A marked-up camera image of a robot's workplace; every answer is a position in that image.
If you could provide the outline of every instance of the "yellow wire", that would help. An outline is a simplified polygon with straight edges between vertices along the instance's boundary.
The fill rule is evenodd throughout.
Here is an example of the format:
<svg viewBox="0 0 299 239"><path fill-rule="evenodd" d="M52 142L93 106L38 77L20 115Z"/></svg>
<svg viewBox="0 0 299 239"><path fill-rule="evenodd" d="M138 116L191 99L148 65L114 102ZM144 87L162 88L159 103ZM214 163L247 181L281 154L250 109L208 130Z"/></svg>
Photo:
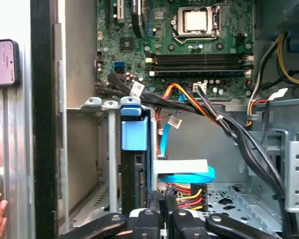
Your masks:
<svg viewBox="0 0 299 239"><path fill-rule="evenodd" d="M199 195L201 194L202 190L199 189L198 192L194 195L194 196L189 196L189 197L183 197L183 198L177 198L177 201L183 201L183 200L190 200L190 199L194 199L199 197Z"/></svg>
<svg viewBox="0 0 299 239"><path fill-rule="evenodd" d="M179 183L174 183L174 185L177 186L177 187L180 187L180 188L190 189L190 187L181 185L181 184L179 184Z"/></svg>
<svg viewBox="0 0 299 239"><path fill-rule="evenodd" d="M202 209L203 206L198 206L198 207L195 207L195 208L191 208L191 210L198 210L198 209Z"/></svg>
<svg viewBox="0 0 299 239"><path fill-rule="evenodd" d="M291 82L294 82L296 84L299 85L299 80L294 78L294 77L291 77L288 72L286 71L285 69L285 66L284 66L284 58L283 58L283 46L284 46L284 41L285 41L285 36L282 34L280 36L280 39L278 41L278 61L279 61L279 66L281 68L281 71L282 73L291 81Z"/></svg>

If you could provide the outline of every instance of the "pci slot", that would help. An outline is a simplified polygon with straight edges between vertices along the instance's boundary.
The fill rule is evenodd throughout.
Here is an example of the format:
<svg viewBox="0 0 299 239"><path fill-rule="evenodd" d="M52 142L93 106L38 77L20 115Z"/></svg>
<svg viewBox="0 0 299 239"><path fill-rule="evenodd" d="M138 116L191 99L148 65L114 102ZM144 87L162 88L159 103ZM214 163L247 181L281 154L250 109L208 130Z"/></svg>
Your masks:
<svg viewBox="0 0 299 239"><path fill-rule="evenodd" d="M124 0L118 0L118 22L124 23Z"/></svg>

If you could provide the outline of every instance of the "red wire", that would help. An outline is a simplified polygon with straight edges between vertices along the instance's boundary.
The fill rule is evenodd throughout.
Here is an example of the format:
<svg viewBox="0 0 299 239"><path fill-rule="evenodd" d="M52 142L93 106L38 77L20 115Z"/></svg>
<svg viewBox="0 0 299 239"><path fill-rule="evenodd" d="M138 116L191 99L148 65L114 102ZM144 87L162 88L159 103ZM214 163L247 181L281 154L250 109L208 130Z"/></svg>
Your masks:
<svg viewBox="0 0 299 239"><path fill-rule="evenodd" d="M182 193L187 193L187 194L191 194L190 190L186 190L186 189L182 189L182 188L179 188L179 187L176 187L177 190L179 192L182 192Z"/></svg>
<svg viewBox="0 0 299 239"><path fill-rule="evenodd" d="M202 198L198 199L196 202L193 202L193 203L186 203L184 205L180 205L179 208L187 208L189 206L194 206L194 205L199 204L201 201L203 201Z"/></svg>
<svg viewBox="0 0 299 239"><path fill-rule="evenodd" d="M177 190L181 193L188 193L190 194L190 191L189 190L185 190L185 189L182 189L182 188L177 188Z"/></svg>

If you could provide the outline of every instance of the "white connector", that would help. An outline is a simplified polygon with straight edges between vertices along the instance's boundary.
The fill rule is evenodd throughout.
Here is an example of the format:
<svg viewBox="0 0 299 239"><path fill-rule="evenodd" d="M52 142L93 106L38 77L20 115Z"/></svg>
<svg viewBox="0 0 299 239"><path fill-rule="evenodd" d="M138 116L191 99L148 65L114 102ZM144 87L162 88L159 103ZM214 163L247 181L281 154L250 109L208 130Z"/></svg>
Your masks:
<svg viewBox="0 0 299 239"><path fill-rule="evenodd" d="M124 0L118 0L118 22L124 23Z"/></svg>
<svg viewBox="0 0 299 239"><path fill-rule="evenodd" d="M202 83L201 81L198 81L197 83L193 84L193 92L198 92L198 87L204 92L207 92L207 83Z"/></svg>

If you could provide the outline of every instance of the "sata port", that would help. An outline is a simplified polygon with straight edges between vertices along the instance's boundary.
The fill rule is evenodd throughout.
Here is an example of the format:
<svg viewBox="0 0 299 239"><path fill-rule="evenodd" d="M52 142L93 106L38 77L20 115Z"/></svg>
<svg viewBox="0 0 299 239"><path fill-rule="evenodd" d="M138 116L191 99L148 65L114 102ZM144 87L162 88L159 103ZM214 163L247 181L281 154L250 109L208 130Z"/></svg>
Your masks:
<svg viewBox="0 0 299 239"><path fill-rule="evenodd" d="M117 62L114 62L113 66L114 66L114 68L115 67L125 68L125 62L119 62L119 61L117 61Z"/></svg>
<svg viewBox="0 0 299 239"><path fill-rule="evenodd" d="M116 73L124 73L125 72L125 68L124 67L115 67L114 68L114 72L116 72Z"/></svg>

